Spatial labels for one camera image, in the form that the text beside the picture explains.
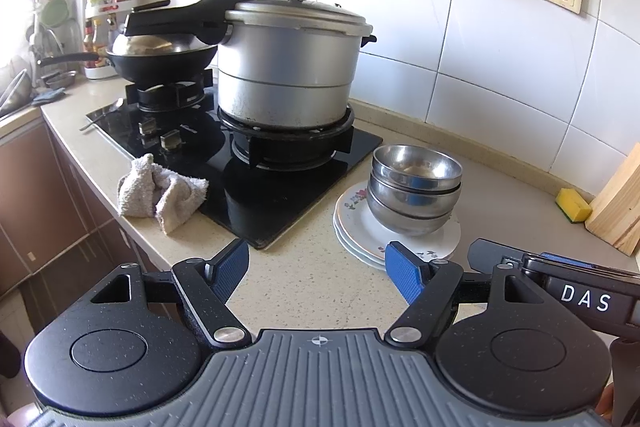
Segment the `steel bowl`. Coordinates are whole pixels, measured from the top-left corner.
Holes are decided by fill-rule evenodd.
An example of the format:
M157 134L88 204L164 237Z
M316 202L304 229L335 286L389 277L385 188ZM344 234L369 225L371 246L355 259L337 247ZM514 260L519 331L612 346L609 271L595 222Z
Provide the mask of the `steel bowl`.
M372 153L378 179L409 190L450 191L461 184L463 168L454 158L431 148L386 144Z
M419 192L396 187L370 176L369 192L384 206L406 216L431 219L446 215L454 209L462 192L462 185L449 191Z
M395 233L409 236L420 236L436 232L451 218L451 212L436 218L415 218L401 212L391 210L377 200L372 194L367 194L369 209L378 222L386 229Z

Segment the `pink flower plate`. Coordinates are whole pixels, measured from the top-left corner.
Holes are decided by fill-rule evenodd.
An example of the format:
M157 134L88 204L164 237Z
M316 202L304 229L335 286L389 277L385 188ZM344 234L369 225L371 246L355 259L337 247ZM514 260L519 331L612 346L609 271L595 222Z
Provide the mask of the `pink flower plate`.
M343 236L341 236L340 234L337 234L336 237L340 244L346 249L349 254L352 255L352 257L355 257L360 262L375 270L385 270L384 263L382 261L376 258L371 258L366 254L361 254L357 248L350 246L346 239L343 239Z
M355 258L363 262L365 265L369 265L369 267L377 269L377 270L385 270L385 263L383 259L375 257L375 255L369 254L364 249L352 243L350 239L348 239L344 233L340 222L338 222L337 217L333 216L333 228L336 234L337 240L341 243L341 245L349 252L349 254L353 255Z

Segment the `multicolour flower rimmed plate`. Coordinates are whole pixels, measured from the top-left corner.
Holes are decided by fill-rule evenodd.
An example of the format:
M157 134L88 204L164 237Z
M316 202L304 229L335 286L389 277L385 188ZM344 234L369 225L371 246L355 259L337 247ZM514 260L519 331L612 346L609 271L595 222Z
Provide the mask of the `multicolour flower rimmed plate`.
M367 183L349 187L336 201L337 217L348 239L355 245L384 260L385 247L396 241L425 261L449 258L459 245L461 227L455 213L442 228L424 236L405 236L383 227L373 217L367 203Z

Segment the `brown kitchen cabinet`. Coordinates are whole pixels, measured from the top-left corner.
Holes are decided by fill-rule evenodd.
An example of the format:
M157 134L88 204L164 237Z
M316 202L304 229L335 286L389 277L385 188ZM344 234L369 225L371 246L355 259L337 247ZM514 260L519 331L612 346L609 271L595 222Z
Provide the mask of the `brown kitchen cabinet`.
M6 294L85 239L115 262L155 259L115 218L42 119L1 133L1 292Z

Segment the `yellow sponge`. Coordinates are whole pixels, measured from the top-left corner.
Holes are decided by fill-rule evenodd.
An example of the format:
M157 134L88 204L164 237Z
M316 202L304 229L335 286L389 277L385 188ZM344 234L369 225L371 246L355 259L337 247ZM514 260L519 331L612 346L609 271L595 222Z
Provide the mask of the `yellow sponge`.
M574 188L563 187L555 196L555 204L572 223L585 222L592 208Z

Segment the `wooden knife block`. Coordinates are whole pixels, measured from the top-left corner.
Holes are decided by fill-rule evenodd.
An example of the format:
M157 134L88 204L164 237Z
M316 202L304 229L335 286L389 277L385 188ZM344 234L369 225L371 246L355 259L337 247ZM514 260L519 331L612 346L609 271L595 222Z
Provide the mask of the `wooden knife block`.
M636 143L604 189L590 202L586 229L631 257L639 249L640 150Z

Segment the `black gas stove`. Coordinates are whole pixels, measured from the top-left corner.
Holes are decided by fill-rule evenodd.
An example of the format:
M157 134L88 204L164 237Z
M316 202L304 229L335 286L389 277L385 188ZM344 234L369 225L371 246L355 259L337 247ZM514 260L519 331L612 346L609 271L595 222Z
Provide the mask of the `black gas stove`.
M335 124L306 130L250 127L218 107L212 74L142 90L122 106L88 114L132 157L208 183L201 213L257 249L271 245L382 142L355 127L346 109Z

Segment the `white dish cloth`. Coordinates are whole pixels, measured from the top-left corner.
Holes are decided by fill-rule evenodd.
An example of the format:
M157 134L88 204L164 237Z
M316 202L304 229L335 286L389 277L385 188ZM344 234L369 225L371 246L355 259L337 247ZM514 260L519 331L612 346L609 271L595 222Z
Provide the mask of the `white dish cloth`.
M152 154L134 158L118 181L117 210L127 218L154 218L165 235L175 232L206 201L209 182L158 165Z

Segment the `silver pressure cooker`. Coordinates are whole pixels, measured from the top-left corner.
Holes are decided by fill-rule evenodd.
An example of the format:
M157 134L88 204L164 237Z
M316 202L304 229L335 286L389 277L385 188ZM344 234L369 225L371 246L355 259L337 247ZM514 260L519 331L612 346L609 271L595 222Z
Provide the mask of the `silver pressure cooker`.
M361 48L375 41L360 15L309 0L218 0L224 36L218 104L262 128L329 126L345 114Z

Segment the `black wok with lid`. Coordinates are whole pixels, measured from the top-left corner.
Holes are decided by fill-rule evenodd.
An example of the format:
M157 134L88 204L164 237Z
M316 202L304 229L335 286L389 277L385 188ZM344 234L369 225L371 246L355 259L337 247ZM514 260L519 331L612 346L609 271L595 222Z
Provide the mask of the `black wok with lid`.
M201 0L178 8L151 3L128 14L125 31L109 48L43 56L37 64L47 67L104 60L120 77L148 89L198 75L213 60L225 32L218 0Z

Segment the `condiment bottles rack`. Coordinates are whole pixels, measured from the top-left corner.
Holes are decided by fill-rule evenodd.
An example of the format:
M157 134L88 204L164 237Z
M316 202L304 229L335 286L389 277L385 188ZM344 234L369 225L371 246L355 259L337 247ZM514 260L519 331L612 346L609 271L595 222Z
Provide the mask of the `condiment bottles rack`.
M136 4L137 0L86 0L84 51L99 53L111 49L122 33L126 14Z

